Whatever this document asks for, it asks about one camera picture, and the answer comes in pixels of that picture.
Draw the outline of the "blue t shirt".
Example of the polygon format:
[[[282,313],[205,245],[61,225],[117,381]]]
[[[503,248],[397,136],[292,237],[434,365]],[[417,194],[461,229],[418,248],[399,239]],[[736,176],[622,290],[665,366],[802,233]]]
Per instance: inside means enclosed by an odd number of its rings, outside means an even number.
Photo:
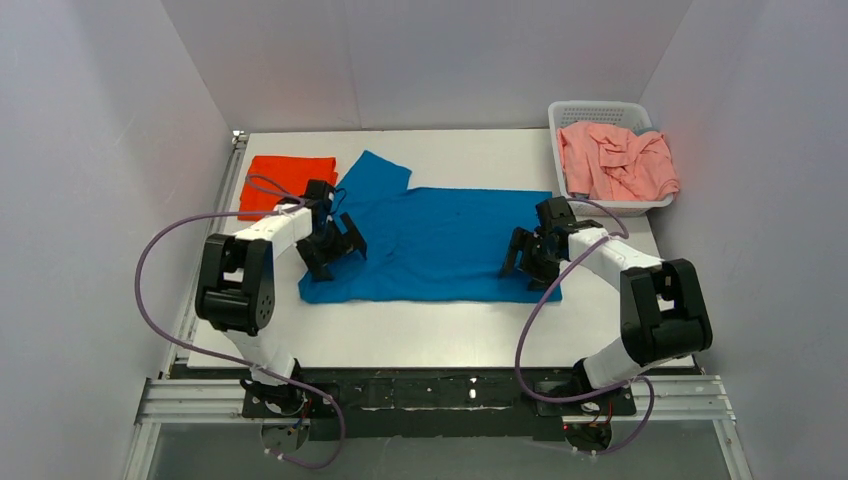
[[[305,274],[299,294],[310,304],[348,301],[535,303],[527,276],[498,276],[514,228],[537,226],[543,191],[412,188],[411,170],[364,151],[343,177],[340,211],[367,243],[330,270]]]

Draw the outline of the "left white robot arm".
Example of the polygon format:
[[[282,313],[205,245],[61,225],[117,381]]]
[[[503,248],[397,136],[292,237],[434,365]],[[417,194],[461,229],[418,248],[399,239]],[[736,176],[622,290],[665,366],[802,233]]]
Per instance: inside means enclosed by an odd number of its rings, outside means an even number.
[[[299,198],[285,194],[258,221],[231,234],[212,234],[203,247],[195,311],[221,331],[242,358],[256,365],[243,387],[259,400],[283,406],[296,397],[288,381],[300,364],[284,343],[268,333],[275,309],[275,260],[297,251],[309,277],[334,280],[331,264],[367,243],[350,215],[334,212],[337,190],[312,179]]]

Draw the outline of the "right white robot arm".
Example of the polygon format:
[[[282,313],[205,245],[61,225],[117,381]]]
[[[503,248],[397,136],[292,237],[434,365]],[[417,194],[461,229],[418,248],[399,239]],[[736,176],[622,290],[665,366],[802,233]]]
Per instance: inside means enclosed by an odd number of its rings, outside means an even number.
[[[695,266],[664,260],[627,244],[629,232],[595,220],[579,220],[574,199],[555,197],[537,204],[538,226],[513,230],[500,274],[520,271],[528,288],[542,294],[519,336],[514,372],[530,398],[565,404],[607,394],[671,359],[709,349],[713,331]],[[521,374],[526,338],[541,308],[565,277],[583,266],[619,294],[620,334],[597,353],[579,360],[561,396],[535,392]]]

